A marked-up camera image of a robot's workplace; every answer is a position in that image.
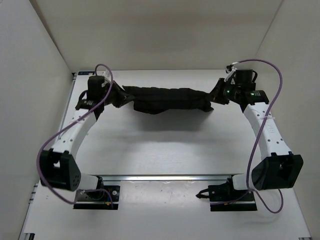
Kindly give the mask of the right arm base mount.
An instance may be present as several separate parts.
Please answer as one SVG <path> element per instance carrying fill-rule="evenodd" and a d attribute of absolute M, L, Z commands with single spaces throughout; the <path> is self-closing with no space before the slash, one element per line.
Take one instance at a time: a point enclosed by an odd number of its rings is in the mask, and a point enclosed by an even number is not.
<path fill-rule="evenodd" d="M 195 196 L 198 199 L 209 199 L 211 212 L 254 212 L 258 210 L 252 192 L 235 190 L 228 182 L 209 185 Z"/>

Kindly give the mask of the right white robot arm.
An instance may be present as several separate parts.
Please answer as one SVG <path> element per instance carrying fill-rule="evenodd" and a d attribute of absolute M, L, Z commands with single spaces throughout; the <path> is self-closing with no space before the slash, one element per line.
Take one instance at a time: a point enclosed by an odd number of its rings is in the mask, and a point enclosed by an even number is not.
<path fill-rule="evenodd" d="M 259 147 L 261 161 L 249 173 L 237 174 L 232 183 L 224 187 L 224 195 L 236 200 L 242 190 L 275 190 L 292 188 L 303 166 L 299 154 L 293 154 L 283 140 L 269 110 L 271 104 L 263 90 L 256 90 L 254 83 L 234 84 L 220 78 L 211 91 L 213 102 L 226 105 L 238 104 L 249 121 Z"/>

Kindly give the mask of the left blue corner label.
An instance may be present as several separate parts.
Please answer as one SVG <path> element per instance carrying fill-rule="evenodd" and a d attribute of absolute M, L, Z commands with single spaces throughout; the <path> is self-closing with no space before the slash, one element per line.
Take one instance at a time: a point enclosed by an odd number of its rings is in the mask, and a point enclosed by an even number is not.
<path fill-rule="evenodd" d="M 95 74 L 94 71 L 79 71 L 77 73 L 78 76 L 92 76 L 94 74 Z"/>

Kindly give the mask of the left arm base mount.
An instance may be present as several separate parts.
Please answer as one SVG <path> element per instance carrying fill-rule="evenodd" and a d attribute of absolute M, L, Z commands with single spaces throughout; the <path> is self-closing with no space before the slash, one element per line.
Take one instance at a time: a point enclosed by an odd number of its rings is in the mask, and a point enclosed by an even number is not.
<path fill-rule="evenodd" d="M 74 210 L 118 210 L 120 200 L 120 185 L 104 185 L 109 195 L 104 191 L 88 192 L 78 195 Z"/>

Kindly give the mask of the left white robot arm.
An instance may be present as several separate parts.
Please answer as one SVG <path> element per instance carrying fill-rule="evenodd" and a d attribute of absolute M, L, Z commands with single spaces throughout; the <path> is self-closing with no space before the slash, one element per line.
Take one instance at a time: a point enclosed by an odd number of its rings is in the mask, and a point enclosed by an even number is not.
<path fill-rule="evenodd" d="M 40 153 L 41 184 L 48 183 L 52 188 L 71 192 L 85 190 L 93 199 L 101 198 L 105 192 L 102 180 L 98 176 L 82 173 L 76 156 L 106 105 L 120 108 L 134 99 L 116 83 L 110 85 L 101 77 L 97 82 L 89 80 L 87 90 L 81 93 L 75 107 L 72 126 L 60 135 L 49 150 Z"/>

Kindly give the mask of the aluminium rail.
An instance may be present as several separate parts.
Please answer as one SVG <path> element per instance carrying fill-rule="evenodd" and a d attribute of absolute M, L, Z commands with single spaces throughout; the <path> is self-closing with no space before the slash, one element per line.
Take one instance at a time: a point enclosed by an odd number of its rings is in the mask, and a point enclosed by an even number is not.
<path fill-rule="evenodd" d="M 225 181 L 228 174 L 167 174 L 167 175 L 99 175 L 104 181 Z"/>

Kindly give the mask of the black pleated skirt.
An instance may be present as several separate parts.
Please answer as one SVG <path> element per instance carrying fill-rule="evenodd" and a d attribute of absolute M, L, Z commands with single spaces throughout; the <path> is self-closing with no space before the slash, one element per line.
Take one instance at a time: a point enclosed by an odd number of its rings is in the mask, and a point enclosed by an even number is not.
<path fill-rule="evenodd" d="M 205 113 L 214 110 L 211 95 L 204 91 L 125 85 L 123 89 L 134 97 L 133 109 L 145 114 L 157 115 L 168 110 L 201 110 Z"/>

